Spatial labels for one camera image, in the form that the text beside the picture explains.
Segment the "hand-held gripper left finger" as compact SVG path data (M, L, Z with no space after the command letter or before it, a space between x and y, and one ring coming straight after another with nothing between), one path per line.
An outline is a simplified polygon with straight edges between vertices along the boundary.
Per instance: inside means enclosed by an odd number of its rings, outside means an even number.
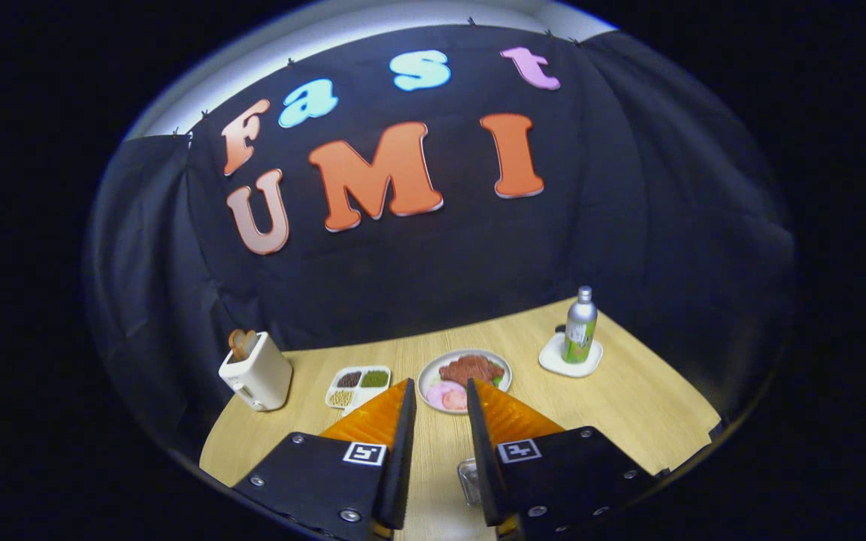
M286 435L233 492L289 540L392 540L405 523L415 420L405 378L322 434Z

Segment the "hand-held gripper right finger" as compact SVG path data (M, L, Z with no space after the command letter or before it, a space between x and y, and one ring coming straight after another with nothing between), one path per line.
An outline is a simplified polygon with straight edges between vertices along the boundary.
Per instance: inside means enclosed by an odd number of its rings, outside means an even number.
M467 384L484 519L498 540L592 540L659 486L597 428L566 429L482 380Z

